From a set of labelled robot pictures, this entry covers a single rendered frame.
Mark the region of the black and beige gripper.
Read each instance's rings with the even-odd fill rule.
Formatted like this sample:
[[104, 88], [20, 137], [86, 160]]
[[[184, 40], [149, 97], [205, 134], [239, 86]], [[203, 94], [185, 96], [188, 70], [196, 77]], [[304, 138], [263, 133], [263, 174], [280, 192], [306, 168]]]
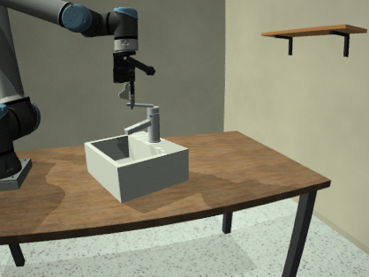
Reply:
[[[130, 57], [130, 55], [136, 55], [136, 51], [113, 53], [114, 57], [113, 79], [114, 83], [124, 83], [130, 81], [130, 83], [126, 83], [124, 85], [124, 90], [119, 93], [119, 97], [122, 99], [130, 100], [131, 109], [133, 109], [135, 104], [135, 95], [134, 95], [135, 66], [127, 63], [127, 60]], [[126, 60], [124, 60], [125, 56]], [[134, 77], [131, 75], [134, 75]]]

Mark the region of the white square sink basin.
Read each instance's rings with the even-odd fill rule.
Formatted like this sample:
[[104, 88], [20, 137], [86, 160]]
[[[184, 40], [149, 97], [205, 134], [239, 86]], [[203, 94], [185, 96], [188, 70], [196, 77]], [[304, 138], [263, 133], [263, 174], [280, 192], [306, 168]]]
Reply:
[[140, 131], [86, 142], [87, 171], [120, 203], [188, 181], [189, 149], [160, 139]]

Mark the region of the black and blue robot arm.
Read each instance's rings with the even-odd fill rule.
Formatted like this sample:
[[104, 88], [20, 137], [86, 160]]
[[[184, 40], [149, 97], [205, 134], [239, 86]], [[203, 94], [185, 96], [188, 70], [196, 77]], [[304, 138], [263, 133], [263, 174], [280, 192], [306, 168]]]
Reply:
[[22, 169], [12, 141], [32, 133], [41, 122], [40, 110], [23, 90], [7, 8], [85, 37], [114, 35], [118, 52], [138, 50], [138, 13], [133, 8], [97, 13], [62, 0], [0, 0], [0, 179]]

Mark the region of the grey mixer tap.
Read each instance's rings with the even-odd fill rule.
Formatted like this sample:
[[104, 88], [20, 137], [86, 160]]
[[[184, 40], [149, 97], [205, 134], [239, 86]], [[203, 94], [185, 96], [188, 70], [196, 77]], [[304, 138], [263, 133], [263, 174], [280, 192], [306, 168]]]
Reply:
[[137, 131], [141, 131], [145, 128], [148, 130], [148, 140], [149, 143], [161, 142], [160, 139], [160, 116], [159, 107], [154, 107], [153, 104], [140, 104], [135, 103], [134, 107], [144, 107], [147, 108], [147, 120], [134, 124], [126, 129], [124, 132], [126, 135], [131, 135]]

